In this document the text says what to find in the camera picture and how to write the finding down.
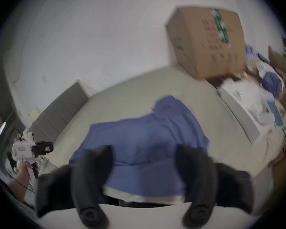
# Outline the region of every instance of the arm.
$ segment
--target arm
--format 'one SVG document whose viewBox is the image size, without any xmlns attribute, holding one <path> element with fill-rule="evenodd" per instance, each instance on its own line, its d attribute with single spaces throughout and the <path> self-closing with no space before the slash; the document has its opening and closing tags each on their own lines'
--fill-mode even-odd
<svg viewBox="0 0 286 229">
<path fill-rule="evenodd" d="M 16 181 L 11 180 L 8 183 L 8 187 L 11 189 L 16 199 L 20 202 L 24 201 L 24 196 L 27 192 L 27 187 L 31 179 L 28 169 L 31 168 L 32 166 L 28 162 L 23 162 L 21 165 L 21 171 L 19 175 L 16 177 Z"/>
</svg>

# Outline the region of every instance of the hand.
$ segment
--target hand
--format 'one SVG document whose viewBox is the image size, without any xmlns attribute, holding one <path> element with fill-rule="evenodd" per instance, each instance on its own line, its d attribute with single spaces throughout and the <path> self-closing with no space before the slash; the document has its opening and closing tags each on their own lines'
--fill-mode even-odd
<svg viewBox="0 0 286 229">
<path fill-rule="evenodd" d="M 19 176 L 21 176 L 24 179 L 31 180 L 30 174 L 28 169 L 32 169 L 33 167 L 30 165 L 29 162 L 25 161 L 21 164 L 21 171 L 19 173 Z"/>
</svg>

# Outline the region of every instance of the white wall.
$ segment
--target white wall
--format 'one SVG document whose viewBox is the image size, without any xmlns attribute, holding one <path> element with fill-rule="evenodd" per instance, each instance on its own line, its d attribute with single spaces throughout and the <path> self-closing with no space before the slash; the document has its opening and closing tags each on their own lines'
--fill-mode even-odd
<svg viewBox="0 0 286 229">
<path fill-rule="evenodd" d="M 257 52 L 268 58 L 268 45 L 283 52 L 282 36 L 286 38 L 280 21 L 264 0 L 243 0 L 249 12 Z"/>
<path fill-rule="evenodd" d="M 244 3 L 258 37 L 256 48 L 267 56 L 267 45 L 279 37 L 276 27 L 266 34 L 265 23 L 254 20 L 265 6 L 258 0 Z M 164 25 L 176 6 L 186 5 L 228 9 L 241 20 L 248 18 L 235 0 L 25 0 L 7 22 L 16 21 L 14 34 L 3 37 L 10 47 L 0 55 L 25 126 L 31 124 L 30 111 L 42 112 L 77 79 L 102 91 L 175 63 Z M 262 7 L 259 13 L 255 5 Z"/>
</svg>

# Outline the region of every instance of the green tape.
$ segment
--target green tape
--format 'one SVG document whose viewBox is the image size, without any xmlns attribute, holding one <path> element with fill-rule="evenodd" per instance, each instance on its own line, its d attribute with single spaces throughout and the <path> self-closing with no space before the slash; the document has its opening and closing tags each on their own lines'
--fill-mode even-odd
<svg viewBox="0 0 286 229">
<path fill-rule="evenodd" d="M 218 36 L 219 36 L 220 41 L 222 43 L 226 44 L 228 48 L 231 48 L 231 45 L 229 43 L 227 30 L 226 30 L 224 21 L 222 20 L 221 14 L 219 13 L 219 10 L 210 8 L 210 11 L 211 11 L 212 16 L 215 20 L 215 24 L 217 26 Z"/>
</svg>

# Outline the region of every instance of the yellow object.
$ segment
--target yellow object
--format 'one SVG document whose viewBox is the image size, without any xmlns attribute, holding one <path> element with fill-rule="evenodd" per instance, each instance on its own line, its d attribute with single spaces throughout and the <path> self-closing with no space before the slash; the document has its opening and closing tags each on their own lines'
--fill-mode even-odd
<svg viewBox="0 0 286 229">
<path fill-rule="evenodd" d="M 32 121 L 35 121 L 39 116 L 39 112 L 37 109 L 34 109 L 33 111 L 30 112 L 29 115 L 30 115 Z"/>
<path fill-rule="evenodd" d="M 242 73 L 242 77 L 244 79 L 248 80 L 248 74 L 245 71 Z"/>
</svg>

